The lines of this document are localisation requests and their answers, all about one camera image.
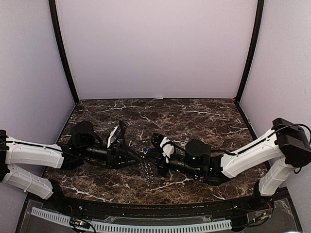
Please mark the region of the black disc with keyrings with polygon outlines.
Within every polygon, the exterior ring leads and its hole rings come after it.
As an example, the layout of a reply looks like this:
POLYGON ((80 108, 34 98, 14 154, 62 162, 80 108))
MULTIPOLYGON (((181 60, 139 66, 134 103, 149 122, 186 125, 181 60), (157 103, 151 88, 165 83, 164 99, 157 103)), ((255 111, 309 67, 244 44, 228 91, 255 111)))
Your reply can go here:
POLYGON ((140 169, 142 173, 142 177, 147 184, 148 187, 153 186, 154 184, 154 179, 153 179, 153 171, 150 165, 150 160, 147 158, 147 154, 143 151, 136 151, 137 156, 139 157, 140 160, 140 169))

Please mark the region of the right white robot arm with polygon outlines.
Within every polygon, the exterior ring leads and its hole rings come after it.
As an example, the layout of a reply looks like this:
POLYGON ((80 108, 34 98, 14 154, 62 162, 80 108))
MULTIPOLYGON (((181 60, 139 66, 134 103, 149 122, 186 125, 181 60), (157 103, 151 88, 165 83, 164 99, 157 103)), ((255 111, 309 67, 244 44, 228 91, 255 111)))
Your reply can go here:
POLYGON ((233 152, 214 150, 211 145, 196 139, 181 148, 167 137, 155 133, 151 138, 153 147, 143 149, 143 153, 162 177, 174 170, 195 180, 202 179, 211 186, 220 186, 240 173, 274 159, 267 174, 255 184, 254 195, 248 199, 248 207, 257 211, 291 173, 310 164, 311 138, 305 133, 309 130, 304 124, 276 118, 264 135, 233 152))

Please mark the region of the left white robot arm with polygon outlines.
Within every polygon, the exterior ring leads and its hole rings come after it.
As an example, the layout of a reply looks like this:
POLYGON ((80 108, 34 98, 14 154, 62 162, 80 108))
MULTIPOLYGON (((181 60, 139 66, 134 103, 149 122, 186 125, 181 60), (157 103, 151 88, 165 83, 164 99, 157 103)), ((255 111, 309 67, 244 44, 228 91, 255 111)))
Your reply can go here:
POLYGON ((70 130, 66 144, 36 144, 17 140, 0 132, 0 181, 32 193, 49 203, 57 211, 69 207, 58 182, 32 174, 20 164, 38 165, 54 169, 73 170, 84 163, 107 169, 120 169, 140 163, 141 157, 124 140, 127 125, 122 121, 111 132, 105 144, 89 121, 76 123, 70 130))

